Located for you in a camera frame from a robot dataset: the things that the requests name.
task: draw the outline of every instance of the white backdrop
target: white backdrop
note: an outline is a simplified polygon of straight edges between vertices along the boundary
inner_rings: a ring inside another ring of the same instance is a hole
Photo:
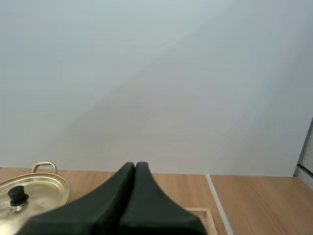
[[[4,0],[1,166],[293,174],[311,0]]]

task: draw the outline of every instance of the pot handle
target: pot handle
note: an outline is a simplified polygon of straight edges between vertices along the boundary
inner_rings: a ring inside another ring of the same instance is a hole
[[[40,167],[41,165],[50,165],[50,166],[52,166],[53,174],[56,174],[56,175],[58,174],[58,169],[57,169],[56,165],[54,163],[52,163],[52,162],[41,162],[41,163],[35,164],[34,167],[31,170],[31,173],[36,173],[38,167]]]

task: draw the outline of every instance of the wooden tray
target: wooden tray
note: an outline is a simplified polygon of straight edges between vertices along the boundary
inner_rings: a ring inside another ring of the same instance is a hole
[[[198,216],[208,235],[217,235],[213,217],[209,208],[185,208],[185,210]]]

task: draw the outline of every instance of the wooden surface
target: wooden surface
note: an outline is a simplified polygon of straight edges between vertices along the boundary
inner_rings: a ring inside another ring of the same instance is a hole
[[[313,234],[313,190],[299,178],[211,179],[234,235]]]
[[[51,170],[39,169],[39,172]],[[26,168],[1,168],[0,182],[30,173]],[[71,188],[70,201],[73,201],[108,180],[114,173],[103,171],[58,170]],[[209,208],[219,235],[227,235],[220,213],[216,206],[205,175],[154,174],[161,189],[177,204],[190,208]]]

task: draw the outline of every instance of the gold pot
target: gold pot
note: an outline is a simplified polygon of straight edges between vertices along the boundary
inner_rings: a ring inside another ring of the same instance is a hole
[[[53,173],[37,173],[42,165]],[[51,162],[34,165],[30,174],[0,183],[0,235],[15,234],[31,217],[61,207],[69,199],[68,182]]]

